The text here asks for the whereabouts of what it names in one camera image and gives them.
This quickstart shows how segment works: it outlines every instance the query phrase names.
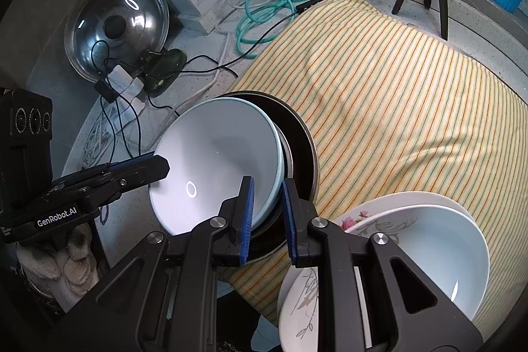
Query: striped cloth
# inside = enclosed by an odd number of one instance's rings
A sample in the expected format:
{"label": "striped cloth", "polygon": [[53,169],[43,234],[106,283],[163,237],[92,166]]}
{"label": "striped cloth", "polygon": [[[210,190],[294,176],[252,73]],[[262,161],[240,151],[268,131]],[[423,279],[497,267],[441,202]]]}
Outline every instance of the striped cloth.
{"label": "striped cloth", "polygon": [[[488,69],[364,0],[303,13],[233,90],[287,102],[315,141],[318,213],[423,190],[476,219],[491,273],[474,323],[487,339],[528,282],[528,110]],[[223,279],[270,321],[290,261],[285,249]]]}

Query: stainless steel lid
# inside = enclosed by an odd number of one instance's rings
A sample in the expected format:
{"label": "stainless steel lid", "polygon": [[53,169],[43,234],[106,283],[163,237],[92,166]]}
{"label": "stainless steel lid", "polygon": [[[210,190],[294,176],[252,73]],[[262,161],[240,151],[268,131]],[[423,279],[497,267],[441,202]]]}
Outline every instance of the stainless steel lid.
{"label": "stainless steel lid", "polygon": [[97,69],[104,71],[107,57],[105,44],[93,48],[96,41],[108,43],[110,57],[136,66],[142,51],[162,49],[168,22],[165,0],[78,0],[66,22],[64,48],[75,70],[96,82],[100,78]]}

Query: white glove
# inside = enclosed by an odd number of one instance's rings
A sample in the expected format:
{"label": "white glove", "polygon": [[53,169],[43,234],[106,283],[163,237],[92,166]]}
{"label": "white glove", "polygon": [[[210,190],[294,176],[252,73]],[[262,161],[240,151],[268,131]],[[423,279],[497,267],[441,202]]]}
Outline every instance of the white glove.
{"label": "white glove", "polygon": [[17,245],[16,255],[28,279],[43,293],[52,294],[68,312],[97,282],[96,260],[90,251],[88,224],[78,225],[65,249]]}

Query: large white bowl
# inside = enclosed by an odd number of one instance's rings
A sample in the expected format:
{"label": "large white bowl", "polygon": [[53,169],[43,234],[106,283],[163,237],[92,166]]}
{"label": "large white bowl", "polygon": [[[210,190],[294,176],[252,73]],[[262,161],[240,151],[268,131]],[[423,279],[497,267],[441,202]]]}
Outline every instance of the large white bowl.
{"label": "large white bowl", "polygon": [[[387,234],[473,319],[487,287],[489,253],[484,236],[469,217],[443,206],[410,206],[375,215],[347,232],[365,237]],[[317,269],[303,269],[286,295],[279,317],[284,352],[316,352],[317,288]]]}
{"label": "large white bowl", "polygon": [[[345,212],[340,217],[332,220],[332,222],[339,225],[343,230],[347,230],[357,223],[367,218],[371,218],[374,215],[381,214],[382,212],[415,205],[445,206],[457,210],[461,214],[464,214],[473,220],[472,216],[466,209],[464,209],[463,206],[449,197],[427,191],[403,191],[387,194],[386,196],[381,196],[362,203]],[[284,280],[280,286],[281,289],[279,290],[279,297],[277,298],[277,314],[281,314],[284,298],[286,297],[286,294],[290,290],[297,276],[299,276],[300,272],[302,272],[302,269],[298,269],[293,266],[291,266],[286,272],[286,276],[284,277]]]}
{"label": "large white bowl", "polygon": [[170,234],[186,233],[215,216],[238,195],[242,177],[255,181],[252,229],[279,197],[284,179],[281,141],[274,124],[254,104],[233,97],[189,109],[165,132],[157,149],[171,168],[149,188],[152,208]]}

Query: metal screw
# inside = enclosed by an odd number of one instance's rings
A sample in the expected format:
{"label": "metal screw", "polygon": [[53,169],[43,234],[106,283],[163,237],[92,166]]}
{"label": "metal screw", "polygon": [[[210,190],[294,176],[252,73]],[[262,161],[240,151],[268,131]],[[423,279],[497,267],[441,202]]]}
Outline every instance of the metal screw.
{"label": "metal screw", "polygon": [[378,245],[385,245],[389,242],[389,238],[383,233],[374,233],[372,235],[372,240],[374,240]]}
{"label": "metal screw", "polygon": [[225,225],[225,223],[226,223],[226,220],[222,218],[221,216],[216,216],[214,218],[211,218],[211,220],[209,221],[209,224],[211,225],[211,227],[214,227],[214,228],[221,228]]}
{"label": "metal screw", "polygon": [[312,219],[312,225],[317,228],[324,228],[328,225],[328,221],[325,218],[318,216],[317,218]]}
{"label": "metal screw", "polygon": [[163,240],[162,232],[152,232],[147,236],[147,240],[152,244],[160,243]]}

